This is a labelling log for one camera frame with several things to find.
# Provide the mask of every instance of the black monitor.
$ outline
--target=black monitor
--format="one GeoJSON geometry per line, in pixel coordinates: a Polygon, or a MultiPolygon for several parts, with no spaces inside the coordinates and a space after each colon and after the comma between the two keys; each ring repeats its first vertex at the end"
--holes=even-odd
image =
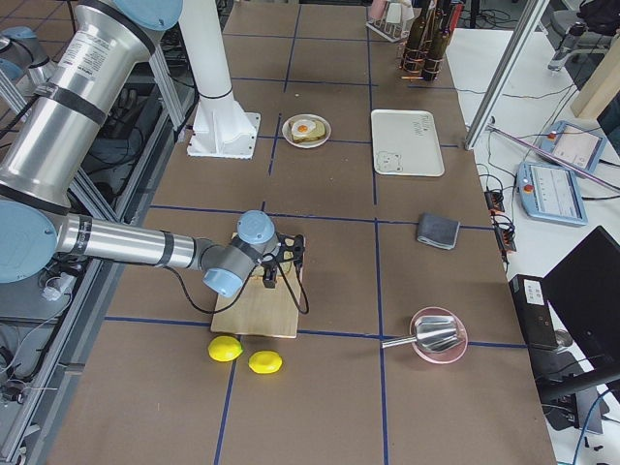
{"type": "MultiPolygon", "coordinates": [[[[592,357],[595,370],[583,381],[620,389],[620,381],[611,381],[620,380],[620,245],[596,227],[543,278],[542,290],[574,342],[592,357]]],[[[620,401],[620,392],[614,395],[620,401]]]]}

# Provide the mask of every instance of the yellow lemon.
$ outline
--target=yellow lemon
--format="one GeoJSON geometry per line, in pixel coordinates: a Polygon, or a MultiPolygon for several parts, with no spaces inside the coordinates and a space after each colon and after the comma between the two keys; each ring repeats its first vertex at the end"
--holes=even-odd
{"type": "Polygon", "coordinates": [[[266,375],[275,373],[280,369],[282,366],[282,358],[277,352],[260,351],[252,354],[248,364],[255,373],[266,375]]]}
{"type": "Polygon", "coordinates": [[[208,347],[209,355],[217,361],[231,361],[243,353],[241,343],[230,336],[217,336],[208,347]]]}

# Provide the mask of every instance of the white tray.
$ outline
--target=white tray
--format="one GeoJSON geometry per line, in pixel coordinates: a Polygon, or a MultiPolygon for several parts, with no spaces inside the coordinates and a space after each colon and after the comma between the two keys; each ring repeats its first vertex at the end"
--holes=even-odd
{"type": "Polygon", "coordinates": [[[372,155],[379,174],[441,176],[442,151],[428,111],[374,109],[372,155]]]}

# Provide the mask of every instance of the slice of bread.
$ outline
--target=slice of bread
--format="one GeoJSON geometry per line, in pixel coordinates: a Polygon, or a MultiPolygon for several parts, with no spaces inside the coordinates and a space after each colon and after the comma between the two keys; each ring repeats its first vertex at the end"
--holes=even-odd
{"type": "MultiPolygon", "coordinates": [[[[294,134],[291,134],[291,138],[293,138],[294,143],[314,142],[316,140],[321,140],[325,138],[326,125],[316,119],[313,119],[312,122],[316,124],[316,127],[312,131],[310,131],[308,134],[304,136],[300,136],[300,137],[295,136],[294,134]]],[[[293,128],[293,124],[294,123],[291,122],[289,123],[289,126],[293,128]]]]}

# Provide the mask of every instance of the blue cable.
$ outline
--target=blue cable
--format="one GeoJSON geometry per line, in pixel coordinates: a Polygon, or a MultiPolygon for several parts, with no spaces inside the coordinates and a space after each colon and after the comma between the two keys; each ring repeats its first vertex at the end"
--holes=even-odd
{"type": "Polygon", "coordinates": [[[573,463],[566,464],[566,465],[576,465],[577,456],[579,455],[579,447],[581,446],[581,441],[583,441],[583,437],[585,436],[585,431],[588,429],[588,423],[590,422],[590,417],[592,417],[592,412],[594,412],[594,409],[601,403],[601,401],[603,400],[603,397],[608,395],[610,392],[614,392],[615,390],[616,389],[608,389],[605,392],[602,392],[601,394],[599,394],[596,400],[592,403],[592,407],[590,407],[590,410],[588,411],[588,415],[585,417],[585,422],[583,423],[583,427],[581,428],[581,434],[579,435],[579,440],[577,441],[577,447],[574,450],[573,463]]]}

